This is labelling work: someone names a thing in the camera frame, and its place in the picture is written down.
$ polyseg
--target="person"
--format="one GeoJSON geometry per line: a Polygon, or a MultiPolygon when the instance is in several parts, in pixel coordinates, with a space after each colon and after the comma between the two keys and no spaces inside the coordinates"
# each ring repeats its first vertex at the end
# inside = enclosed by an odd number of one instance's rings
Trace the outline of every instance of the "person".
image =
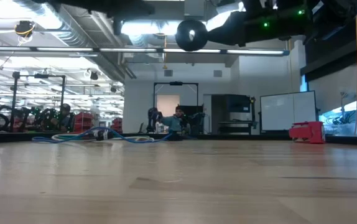
{"type": "Polygon", "coordinates": [[[71,111],[71,106],[67,103],[64,103],[61,107],[61,119],[60,121],[57,119],[57,118],[53,118],[51,120],[51,122],[54,124],[54,125],[60,125],[61,126],[61,131],[63,132],[67,132],[69,127],[72,125],[70,124],[70,117],[69,117],[69,114],[70,114],[70,111],[71,111]]]}
{"type": "Polygon", "coordinates": [[[187,129],[189,126],[186,123],[186,119],[184,117],[184,112],[182,111],[180,105],[176,107],[176,112],[173,116],[163,117],[160,119],[160,122],[169,127],[169,132],[181,132],[184,129],[187,129]]]}

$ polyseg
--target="blue hose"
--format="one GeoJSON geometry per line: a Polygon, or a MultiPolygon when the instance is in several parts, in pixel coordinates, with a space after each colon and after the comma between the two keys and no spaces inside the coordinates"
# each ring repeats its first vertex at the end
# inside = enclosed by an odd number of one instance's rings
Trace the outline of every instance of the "blue hose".
{"type": "Polygon", "coordinates": [[[49,139],[49,138],[44,138],[44,137],[33,137],[32,141],[33,142],[48,142],[48,143],[54,143],[54,144],[58,144],[58,143],[63,143],[63,142],[68,142],[68,141],[72,141],[72,140],[80,140],[83,136],[92,133],[94,130],[108,130],[111,131],[114,135],[116,135],[117,137],[126,140],[128,142],[131,143],[154,143],[154,142],[160,142],[160,141],[165,141],[167,138],[171,137],[172,134],[168,134],[165,137],[163,137],[160,140],[156,140],[156,141],[134,141],[132,139],[127,139],[123,136],[121,136],[119,133],[117,133],[115,130],[111,129],[111,128],[106,128],[106,127],[96,127],[96,128],[91,128],[87,131],[85,131],[84,133],[81,133],[75,137],[69,138],[69,139],[64,139],[61,141],[57,141],[57,140],[53,140],[53,139],[49,139]]]}

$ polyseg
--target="light wood floor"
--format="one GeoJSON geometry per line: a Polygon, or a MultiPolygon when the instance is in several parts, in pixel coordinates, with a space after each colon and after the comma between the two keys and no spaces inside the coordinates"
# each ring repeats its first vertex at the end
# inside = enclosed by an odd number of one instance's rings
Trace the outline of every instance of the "light wood floor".
{"type": "Polygon", "coordinates": [[[0,144],[0,223],[357,224],[357,146],[0,144]]]}

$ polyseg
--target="teal shirt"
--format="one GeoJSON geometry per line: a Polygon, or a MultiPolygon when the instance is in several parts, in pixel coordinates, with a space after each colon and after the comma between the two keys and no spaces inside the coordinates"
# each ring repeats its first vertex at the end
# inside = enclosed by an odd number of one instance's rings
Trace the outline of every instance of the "teal shirt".
{"type": "Polygon", "coordinates": [[[181,131],[181,118],[176,116],[164,117],[161,119],[161,122],[169,127],[169,131],[181,131]]]}

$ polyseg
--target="vent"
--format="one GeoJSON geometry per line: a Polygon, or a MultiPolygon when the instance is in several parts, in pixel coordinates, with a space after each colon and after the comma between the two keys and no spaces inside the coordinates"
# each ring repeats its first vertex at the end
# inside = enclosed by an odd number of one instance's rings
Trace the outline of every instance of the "vent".
{"type": "Polygon", "coordinates": [[[214,70],[214,71],[213,71],[213,77],[216,77],[216,78],[221,78],[221,77],[223,77],[223,71],[221,71],[221,70],[214,70]]]}
{"type": "Polygon", "coordinates": [[[165,77],[172,77],[173,76],[173,70],[165,70],[165,77]]]}

